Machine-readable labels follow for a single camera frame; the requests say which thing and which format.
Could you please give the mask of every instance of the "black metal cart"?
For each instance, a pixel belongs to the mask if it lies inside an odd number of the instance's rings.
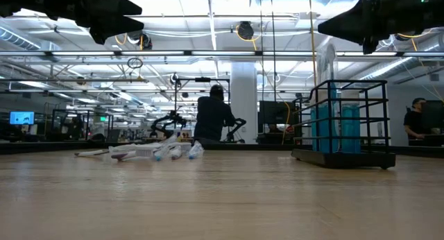
[[[389,152],[389,118],[387,117],[387,102],[389,101],[386,96],[386,84],[385,80],[327,80],[320,85],[313,88],[311,91],[310,97],[306,100],[299,99],[299,113],[302,118],[302,114],[304,111],[308,111],[310,109],[316,110],[316,118],[312,118],[309,121],[301,121],[296,127],[302,127],[307,125],[315,125],[316,126],[316,137],[296,137],[295,140],[302,139],[311,139],[315,144],[315,147],[312,151],[303,150],[300,148],[293,149],[292,156],[297,160],[302,160],[304,162],[317,164],[320,166],[324,166],[327,168],[354,168],[360,166],[378,166],[383,169],[387,169],[395,166],[396,156],[393,153]],[[381,89],[381,98],[369,98],[368,93],[372,89],[380,88]],[[327,98],[319,101],[319,92],[324,90],[327,92]],[[334,98],[332,97],[332,91],[334,92],[343,92],[346,90],[354,90],[359,92],[360,94],[364,94],[363,98]],[[315,102],[311,105],[308,105],[305,108],[302,108],[303,103],[308,103],[313,95],[315,95]],[[363,105],[359,106],[359,109],[365,110],[364,117],[343,117],[342,116],[342,102],[345,101],[354,101],[363,103]],[[339,103],[339,115],[335,116],[332,112],[332,107],[334,103]],[[328,116],[325,118],[319,118],[319,106],[325,105],[328,106]],[[382,117],[370,117],[370,107],[374,105],[382,105]],[[359,120],[360,123],[366,124],[367,135],[366,136],[358,136],[358,137],[345,137],[342,135],[341,130],[339,130],[339,135],[334,136],[332,132],[332,124],[334,121],[344,121],[344,120]],[[329,134],[327,136],[318,136],[320,135],[320,126],[319,123],[322,121],[328,121],[328,130]],[[384,134],[381,137],[372,137],[370,133],[370,125],[372,123],[382,122],[384,127]],[[320,140],[328,140],[330,150],[329,152],[321,152],[320,151]],[[361,153],[344,153],[341,150],[341,147],[338,151],[334,151],[333,149],[333,141],[337,139],[341,141],[341,139],[359,139],[360,141],[366,141],[366,145],[363,146],[363,151]],[[383,143],[383,151],[376,151],[372,145],[372,140],[379,139],[382,140]]]

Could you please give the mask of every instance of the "monitor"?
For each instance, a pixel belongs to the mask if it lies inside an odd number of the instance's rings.
[[[9,114],[9,124],[11,125],[33,125],[34,112],[11,112]]]
[[[290,107],[290,118],[288,124],[295,123],[295,107],[292,102],[287,102]],[[262,124],[286,124],[289,109],[284,102],[260,101],[259,102],[259,125]]]
[[[422,105],[423,128],[444,128],[444,103],[428,101]]]

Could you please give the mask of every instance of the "white pillar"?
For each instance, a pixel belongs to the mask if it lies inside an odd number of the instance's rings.
[[[247,144],[256,144],[257,138],[256,75],[257,70],[254,62],[231,63],[231,110],[234,117],[247,121],[247,124],[238,130]]]

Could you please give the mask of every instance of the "wooden floor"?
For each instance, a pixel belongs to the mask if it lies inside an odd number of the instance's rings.
[[[444,160],[331,170],[289,155],[0,156],[0,239],[443,239]]]

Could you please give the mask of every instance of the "black jacket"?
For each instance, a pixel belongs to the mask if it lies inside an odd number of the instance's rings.
[[[234,126],[235,118],[229,105],[214,97],[200,97],[197,105],[196,139],[220,141],[222,128]]]

